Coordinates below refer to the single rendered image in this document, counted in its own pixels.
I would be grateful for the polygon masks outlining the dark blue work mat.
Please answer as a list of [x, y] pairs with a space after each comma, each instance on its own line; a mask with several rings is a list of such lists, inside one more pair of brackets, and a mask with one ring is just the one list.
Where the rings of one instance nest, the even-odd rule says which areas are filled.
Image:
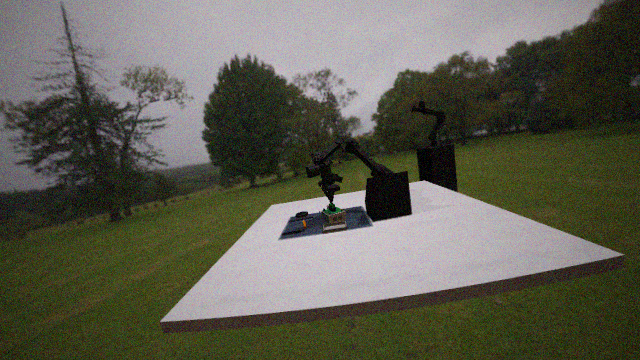
[[[363, 206], [344, 208], [342, 210], [346, 212], [347, 220], [345, 221], [346, 221], [347, 231], [374, 227], [366, 211], [364, 210]], [[287, 240], [287, 239], [294, 239], [294, 238], [301, 238], [301, 237], [308, 237], [308, 236], [323, 234], [323, 224], [328, 224], [328, 223], [323, 220], [322, 212], [308, 214], [308, 216], [306, 217], [310, 217], [310, 216], [313, 216], [313, 218], [304, 219], [307, 227], [306, 229], [304, 229], [303, 220], [289, 222], [290, 220], [300, 219], [300, 218], [296, 218], [296, 216], [290, 217], [281, 234], [298, 231], [298, 230], [301, 230], [301, 231], [305, 230], [305, 231], [297, 234], [291, 234], [291, 235], [284, 235], [284, 236], [280, 235], [279, 239], [277, 240]]]

